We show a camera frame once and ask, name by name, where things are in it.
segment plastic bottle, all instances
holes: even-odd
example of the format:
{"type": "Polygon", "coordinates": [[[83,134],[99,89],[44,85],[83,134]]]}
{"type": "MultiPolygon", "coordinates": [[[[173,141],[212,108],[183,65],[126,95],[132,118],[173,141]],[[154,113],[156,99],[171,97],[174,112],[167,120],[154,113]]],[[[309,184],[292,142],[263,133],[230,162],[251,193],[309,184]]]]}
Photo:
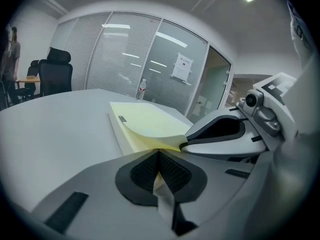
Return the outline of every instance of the plastic bottle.
{"type": "Polygon", "coordinates": [[[143,100],[144,99],[146,86],[147,86],[146,85],[146,79],[142,79],[142,82],[140,83],[140,86],[139,86],[138,95],[137,95],[137,99],[138,100],[143,100]]]}

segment yellow notepad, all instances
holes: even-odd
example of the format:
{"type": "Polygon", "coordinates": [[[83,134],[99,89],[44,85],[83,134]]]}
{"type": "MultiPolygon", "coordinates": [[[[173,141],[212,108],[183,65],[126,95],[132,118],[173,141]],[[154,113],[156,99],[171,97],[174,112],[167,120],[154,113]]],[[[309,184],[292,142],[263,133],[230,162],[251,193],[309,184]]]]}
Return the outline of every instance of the yellow notepad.
{"type": "Polygon", "coordinates": [[[110,102],[109,114],[123,155],[151,149],[180,151],[190,126],[149,103],[110,102]]]}

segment white table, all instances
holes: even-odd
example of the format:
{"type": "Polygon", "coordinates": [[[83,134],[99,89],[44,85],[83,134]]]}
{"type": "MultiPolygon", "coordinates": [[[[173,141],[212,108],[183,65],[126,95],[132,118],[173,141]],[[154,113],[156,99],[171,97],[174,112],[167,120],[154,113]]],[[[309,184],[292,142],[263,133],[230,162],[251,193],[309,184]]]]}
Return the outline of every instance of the white table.
{"type": "MultiPolygon", "coordinates": [[[[41,97],[0,112],[0,177],[12,201],[28,211],[83,169],[122,156],[109,102],[141,102],[92,89],[41,97]]],[[[153,103],[182,122],[174,108],[153,103]]]]}

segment black slot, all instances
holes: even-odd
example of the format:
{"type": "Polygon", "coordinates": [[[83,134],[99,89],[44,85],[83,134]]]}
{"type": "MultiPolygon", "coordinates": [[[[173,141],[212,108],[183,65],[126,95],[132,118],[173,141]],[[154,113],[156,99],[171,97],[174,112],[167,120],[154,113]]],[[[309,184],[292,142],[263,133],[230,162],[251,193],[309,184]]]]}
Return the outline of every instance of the black slot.
{"type": "Polygon", "coordinates": [[[228,161],[230,162],[241,162],[244,158],[243,157],[230,157],[228,161]]]}
{"type": "Polygon", "coordinates": [[[257,137],[253,137],[251,138],[252,142],[258,142],[258,141],[262,141],[262,137],[259,135],[257,137]]]}
{"type": "Polygon", "coordinates": [[[247,179],[250,175],[249,172],[241,171],[241,170],[234,170],[234,169],[228,169],[225,171],[226,174],[230,174],[236,177],[247,179]]]}
{"type": "Polygon", "coordinates": [[[238,119],[222,118],[216,121],[212,126],[200,133],[195,139],[208,139],[228,135],[235,135],[240,131],[240,122],[238,119]]]}
{"type": "Polygon", "coordinates": [[[53,230],[64,234],[87,198],[88,195],[85,193],[73,192],[46,220],[45,224],[53,230]]]}

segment black office chair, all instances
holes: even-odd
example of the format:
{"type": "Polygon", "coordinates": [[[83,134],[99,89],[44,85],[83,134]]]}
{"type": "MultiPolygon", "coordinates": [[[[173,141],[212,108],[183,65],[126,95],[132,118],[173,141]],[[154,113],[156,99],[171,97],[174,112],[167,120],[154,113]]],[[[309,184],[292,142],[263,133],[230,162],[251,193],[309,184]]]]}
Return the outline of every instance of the black office chair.
{"type": "MultiPolygon", "coordinates": [[[[28,77],[29,76],[36,77],[38,75],[38,72],[39,72],[38,63],[39,63],[39,60],[33,60],[31,62],[30,67],[28,69],[28,73],[26,74],[28,77]]],[[[24,88],[16,89],[16,95],[23,97],[25,101],[28,98],[33,100],[35,91],[36,91],[35,83],[25,83],[24,88]]]]}
{"type": "Polygon", "coordinates": [[[73,67],[69,52],[50,47],[47,59],[39,61],[40,93],[42,96],[71,92],[73,67]]]}
{"type": "Polygon", "coordinates": [[[7,93],[5,91],[5,86],[0,81],[0,111],[8,107],[7,93]]]}

